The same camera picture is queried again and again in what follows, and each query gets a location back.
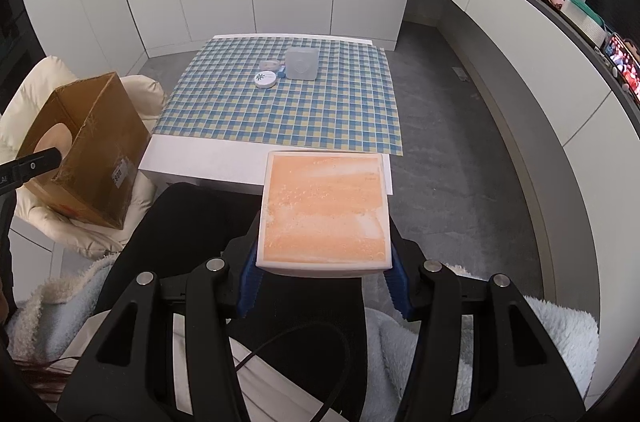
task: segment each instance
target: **white table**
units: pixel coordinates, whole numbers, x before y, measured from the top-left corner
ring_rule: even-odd
[[[369,40],[337,36],[301,34],[237,34],[215,38],[247,38],[252,36],[287,36],[296,38],[324,38],[372,44]],[[270,151],[309,151],[311,148],[260,142],[226,141],[202,137],[176,135],[151,136],[140,171],[162,189],[177,182],[208,185],[216,189],[261,194],[267,156]],[[386,193],[393,194],[391,164],[383,154]]]

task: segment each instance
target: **cardboard box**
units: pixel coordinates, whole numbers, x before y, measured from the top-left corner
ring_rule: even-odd
[[[35,118],[18,157],[33,153],[56,123],[73,144],[56,172],[25,187],[66,217],[121,229],[149,133],[115,72],[53,91]]]

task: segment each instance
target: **white chair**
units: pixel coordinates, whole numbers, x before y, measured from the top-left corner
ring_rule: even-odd
[[[57,57],[47,57],[34,66],[0,117],[0,163],[14,160],[51,92],[77,79]],[[165,103],[160,83],[136,75],[122,78],[122,84],[146,128],[151,131]],[[138,173],[121,231],[70,220],[47,207],[24,187],[17,190],[15,214],[54,242],[87,258],[97,259],[123,249],[151,207],[155,193],[156,187],[151,181]]]

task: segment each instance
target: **blue plaid tablecloth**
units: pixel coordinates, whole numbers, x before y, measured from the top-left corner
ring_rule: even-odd
[[[319,48],[315,81],[260,89],[260,61]],[[316,38],[214,38],[180,77],[154,133],[402,155],[384,50]]]

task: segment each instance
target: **person's leg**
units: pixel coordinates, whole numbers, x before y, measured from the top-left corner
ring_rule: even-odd
[[[339,330],[347,339],[351,368],[333,409],[350,421],[360,419],[367,390],[367,333],[359,278],[311,279],[264,273],[255,306],[244,319],[227,325],[228,335],[250,350],[295,326],[258,352],[273,368],[324,402],[345,364]]]
[[[233,195],[186,183],[167,188],[133,232],[104,282],[94,313],[111,309],[143,271],[169,277],[191,272],[244,235],[260,197]]]
[[[168,188],[154,203],[116,260],[95,313],[113,307],[140,272],[185,274],[218,256],[232,237],[244,235],[260,209],[260,197],[213,192],[188,184]],[[343,333],[350,375],[334,409],[360,417],[367,384],[367,337],[359,279],[302,279],[265,272],[254,309],[228,325],[230,337],[255,350],[273,336],[310,321]],[[287,334],[259,353],[284,376],[324,402],[344,365],[342,341],[325,326]]]

